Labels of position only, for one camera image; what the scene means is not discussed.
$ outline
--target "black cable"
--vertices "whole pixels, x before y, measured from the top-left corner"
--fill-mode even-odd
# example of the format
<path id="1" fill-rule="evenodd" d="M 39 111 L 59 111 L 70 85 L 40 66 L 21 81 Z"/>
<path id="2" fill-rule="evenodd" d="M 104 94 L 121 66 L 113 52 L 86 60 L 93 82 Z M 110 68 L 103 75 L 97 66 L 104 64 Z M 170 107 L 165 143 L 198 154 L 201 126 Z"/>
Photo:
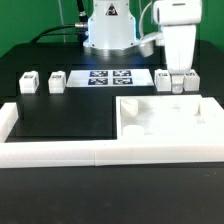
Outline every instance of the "black cable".
<path id="1" fill-rule="evenodd" d="M 56 26 L 50 29 L 47 29 L 45 31 L 43 31 L 42 33 L 40 33 L 37 37 L 33 38 L 31 40 L 31 43 L 36 43 L 42 36 L 44 36 L 45 34 L 48 34 L 50 32 L 56 31 L 56 30 L 63 30 L 63 29 L 68 29 L 68 28 L 74 28 L 75 25 L 74 24 L 68 24 L 68 25 L 63 25 L 63 26 Z"/>
<path id="2" fill-rule="evenodd" d="M 88 22 L 88 16 L 85 12 L 82 0 L 76 0 L 76 2 L 77 2 L 78 10 L 79 10 L 79 21 Z"/>
<path id="3" fill-rule="evenodd" d="M 83 35 L 84 33 L 79 31 L 79 32 L 75 32 L 75 33 L 47 33 L 47 34 L 42 34 L 41 36 L 39 36 L 38 40 L 42 37 L 47 37 L 47 36 L 71 36 L 71 35 Z"/>
<path id="4" fill-rule="evenodd" d="M 82 0 L 77 0 L 77 6 L 78 6 L 78 9 L 79 9 L 79 12 L 85 11 Z"/>

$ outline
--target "small white cube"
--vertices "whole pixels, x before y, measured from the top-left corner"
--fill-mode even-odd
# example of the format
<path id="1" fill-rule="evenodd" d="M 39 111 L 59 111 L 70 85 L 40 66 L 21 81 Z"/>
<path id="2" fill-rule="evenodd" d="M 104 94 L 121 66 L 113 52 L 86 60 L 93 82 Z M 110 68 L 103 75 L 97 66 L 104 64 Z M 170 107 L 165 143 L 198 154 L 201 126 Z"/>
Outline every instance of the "small white cube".
<path id="1" fill-rule="evenodd" d="M 136 117 L 138 115 L 138 100 L 121 99 L 121 114 L 126 117 Z"/>
<path id="2" fill-rule="evenodd" d="M 167 70 L 156 70 L 154 81 L 157 91 L 171 91 L 171 78 Z"/>
<path id="3" fill-rule="evenodd" d="M 63 71 L 52 72 L 51 77 L 48 80 L 49 92 L 54 93 L 64 93 L 66 86 L 66 75 Z"/>
<path id="4" fill-rule="evenodd" d="M 39 75 L 36 71 L 25 72 L 19 80 L 20 92 L 35 93 L 39 86 Z"/>
<path id="5" fill-rule="evenodd" d="M 184 75 L 184 90 L 185 91 L 199 91 L 200 77 L 191 70 L 189 74 Z"/>

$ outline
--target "white foam board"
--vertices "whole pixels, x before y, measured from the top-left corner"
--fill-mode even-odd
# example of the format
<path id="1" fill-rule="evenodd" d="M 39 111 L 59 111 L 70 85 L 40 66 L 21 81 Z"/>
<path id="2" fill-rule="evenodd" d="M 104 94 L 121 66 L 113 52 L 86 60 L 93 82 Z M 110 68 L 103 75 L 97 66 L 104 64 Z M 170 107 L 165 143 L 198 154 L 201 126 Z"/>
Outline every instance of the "white foam board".
<path id="1" fill-rule="evenodd" d="M 118 139 L 0 143 L 0 168 L 224 162 L 224 111 L 214 98 L 131 97 L 139 108 L 128 117 L 121 114 L 124 98 L 116 100 Z M 146 131 L 124 136 L 127 125 Z"/>

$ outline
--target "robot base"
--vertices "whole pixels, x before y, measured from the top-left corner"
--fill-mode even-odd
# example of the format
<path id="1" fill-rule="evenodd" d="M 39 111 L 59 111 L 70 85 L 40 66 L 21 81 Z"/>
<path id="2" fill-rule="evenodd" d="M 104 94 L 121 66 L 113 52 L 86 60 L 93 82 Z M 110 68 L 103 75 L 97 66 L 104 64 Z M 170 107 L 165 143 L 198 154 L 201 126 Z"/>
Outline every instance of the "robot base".
<path id="1" fill-rule="evenodd" d="M 88 47 L 85 45 L 83 47 L 84 47 L 85 53 L 94 54 L 98 56 L 104 56 L 104 57 L 126 56 L 126 55 L 132 55 L 138 52 L 138 47 L 136 45 L 129 48 L 125 48 L 125 49 L 98 49 L 94 47 Z"/>

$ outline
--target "white card with markers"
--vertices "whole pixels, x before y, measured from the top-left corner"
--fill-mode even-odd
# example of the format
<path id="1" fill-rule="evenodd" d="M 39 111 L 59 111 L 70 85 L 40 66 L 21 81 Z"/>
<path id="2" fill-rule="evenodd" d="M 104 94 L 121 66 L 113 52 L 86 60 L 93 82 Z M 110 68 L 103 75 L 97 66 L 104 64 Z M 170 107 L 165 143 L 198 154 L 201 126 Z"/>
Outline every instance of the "white card with markers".
<path id="1" fill-rule="evenodd" d="M 148 69 L 75 70 L 71 71 L 67 87 L 153 86 Z"/>

